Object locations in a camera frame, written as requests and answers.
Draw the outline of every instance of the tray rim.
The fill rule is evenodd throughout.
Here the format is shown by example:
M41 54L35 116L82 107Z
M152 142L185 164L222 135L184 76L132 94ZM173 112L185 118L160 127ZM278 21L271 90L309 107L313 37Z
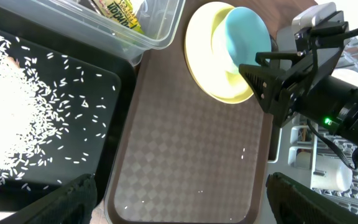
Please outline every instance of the tray rim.
M102 201L106 192L114 158L127 120L129 106L131 105L137 83L134 68L128 61L122 58L70 39L63 34L59 34L2 8L0 8L0 30L30 40L35 44L42 45L61 54L75 55L74 58L112 72L120 78L121 90L108 129L108 136L114 135L115 137L112 140L107 140L108 138L106 138L94 176L98 189L96 207ZM35 196L29 197L28 192L24 192L25 195L16 193L13 196L10 195L10 197L2 197L3 193L6 192L0 190L0 212L16 212L46 195L34 194ZM20 205L15 205L13 201L18 197L21 203Z

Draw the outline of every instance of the dish rack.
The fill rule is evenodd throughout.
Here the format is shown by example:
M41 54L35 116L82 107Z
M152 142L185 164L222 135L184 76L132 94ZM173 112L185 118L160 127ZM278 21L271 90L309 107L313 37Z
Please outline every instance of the dish rack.
M352 39L349 45L345 48L345 51L340 58L337 68L346 68L358 72L358 40ZM332 158L339 159L335 153L330 150L325 143L320 140L317 140L317 144L312 144L313 133L308 128L303 128L306 125L306 118L299 116L293 120L295 125L301 128L298 128L298 142L297 145L307 146L306 148L313 148L316 150L318 155L328 156ZM320 134L324 137L330 139L337 146L339 146L343 153L346 155L349 161L352 160L352 153L357 148L356 145L349 142L346 139L343 139L340 136L333 136L328 133L328 131L322 127L318 128ZM338 192L333 190L324 190L324 189L313 189L315 192L324 195L326 198L336 202L338 205L348 209L350 212L358 215L358 169L353 171L353 181L349 190L344 192Z

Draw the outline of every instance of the plastic container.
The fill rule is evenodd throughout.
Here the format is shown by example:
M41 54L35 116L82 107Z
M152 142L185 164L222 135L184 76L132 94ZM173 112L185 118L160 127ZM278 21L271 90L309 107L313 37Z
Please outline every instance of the plastic container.
M71 0L0 0L0 7L136 64L146 50L161 50L172 43L185 5L185 0L145 2L147 7L137 12L145 34Z

